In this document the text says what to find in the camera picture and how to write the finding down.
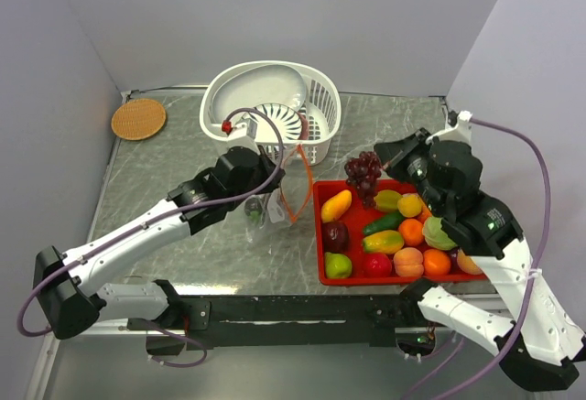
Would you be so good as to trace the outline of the purple grape bunch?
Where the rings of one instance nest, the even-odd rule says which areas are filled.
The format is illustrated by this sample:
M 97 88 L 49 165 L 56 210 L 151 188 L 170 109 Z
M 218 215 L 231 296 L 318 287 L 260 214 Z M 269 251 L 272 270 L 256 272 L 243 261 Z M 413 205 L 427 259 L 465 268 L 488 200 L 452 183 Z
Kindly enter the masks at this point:
M 365 208 L 374 207 L 375 187 L 382 174 L 382 165 L 374 151 L 363 151 L 358 157 L 349 158 L 344 171 L 346 184 L 352 187 Z

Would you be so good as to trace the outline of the dark purple mangosteen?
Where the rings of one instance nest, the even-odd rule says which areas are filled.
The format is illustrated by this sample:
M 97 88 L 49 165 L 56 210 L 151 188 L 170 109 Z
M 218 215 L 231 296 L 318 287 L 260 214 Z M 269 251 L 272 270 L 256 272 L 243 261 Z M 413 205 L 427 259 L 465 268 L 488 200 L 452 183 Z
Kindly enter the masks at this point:
M 244 203 L 244 213 L 246 217 L 254 224 L 261 222 L 264 214 L 264 208 L 261 200 L 257 197 L 249 198 Z

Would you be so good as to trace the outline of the clear zip top bag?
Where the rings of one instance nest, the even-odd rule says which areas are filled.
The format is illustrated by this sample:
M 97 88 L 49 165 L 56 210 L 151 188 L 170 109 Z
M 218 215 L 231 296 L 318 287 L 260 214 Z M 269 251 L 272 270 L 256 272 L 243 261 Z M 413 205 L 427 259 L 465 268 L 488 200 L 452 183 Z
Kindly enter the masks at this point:
M 309 204 L 312 196 L 313 175 L 309 159 L 301 144 L 287 146 L 281 167 L 285 170 L 280 186 L 272 193 L 254 195 L 264 208 L 262 221 L 251 222 L 244 213 L 245 236 L 250 245 L 295 224 Z

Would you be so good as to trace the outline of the yellow orange mango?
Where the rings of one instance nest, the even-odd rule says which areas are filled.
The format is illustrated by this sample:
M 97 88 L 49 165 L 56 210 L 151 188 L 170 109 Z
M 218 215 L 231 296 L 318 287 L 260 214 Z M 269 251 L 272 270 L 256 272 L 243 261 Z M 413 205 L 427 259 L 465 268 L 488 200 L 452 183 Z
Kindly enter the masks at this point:
M 353 201 L 349 189 L 344 189 L 324 202 L 320 209 L 320 218 L 324 223 L 338 221 L 347 212 Z

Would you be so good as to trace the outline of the green pear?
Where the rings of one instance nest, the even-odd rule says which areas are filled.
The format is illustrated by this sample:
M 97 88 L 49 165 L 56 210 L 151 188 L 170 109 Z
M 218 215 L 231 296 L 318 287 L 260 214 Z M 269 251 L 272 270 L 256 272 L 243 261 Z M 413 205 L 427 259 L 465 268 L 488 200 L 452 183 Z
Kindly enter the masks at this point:
M 353 263 L 345 254 L 326 252 L 324 270 L 328 279 L 348 278 L 353 272 Z

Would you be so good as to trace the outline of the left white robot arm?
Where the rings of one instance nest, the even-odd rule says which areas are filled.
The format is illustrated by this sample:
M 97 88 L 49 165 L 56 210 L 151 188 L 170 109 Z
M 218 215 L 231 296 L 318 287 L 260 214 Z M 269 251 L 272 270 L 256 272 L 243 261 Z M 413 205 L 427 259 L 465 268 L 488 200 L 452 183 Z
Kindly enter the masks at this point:
M 172 285 L 115 286 L 111 278 L 158 249 L 221 222 L 249 197 L 277 189 L 283 160 L 261 148 L 230 148 L 215 165 L 180 183 L 153 208 L 83 246 L 60 252 L 49 246 L 35 258 L 33 298 L 59 340 L 75 337 L 98 321 L 153 320 L 160 328 L 180 321 L 182 306 Z

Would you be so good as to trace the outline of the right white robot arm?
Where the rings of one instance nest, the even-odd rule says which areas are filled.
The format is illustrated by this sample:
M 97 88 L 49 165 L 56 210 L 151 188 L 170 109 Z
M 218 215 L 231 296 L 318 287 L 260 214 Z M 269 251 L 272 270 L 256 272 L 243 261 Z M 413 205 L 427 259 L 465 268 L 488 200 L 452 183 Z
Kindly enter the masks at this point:
M 402 318 L 448 327 L 482 346 L 511 381 L 529 392 L 568 389 L 585 359 L 585 333 L 536 270 L 526 237 L 510 209 L 481 190 L 482 162 L 469 144 L 427 130 L 374 151 L 385 173 L 414 186 L 441 229 L 482 270 L 510 313 L 477 308 L 420 278 L 400 294 Z

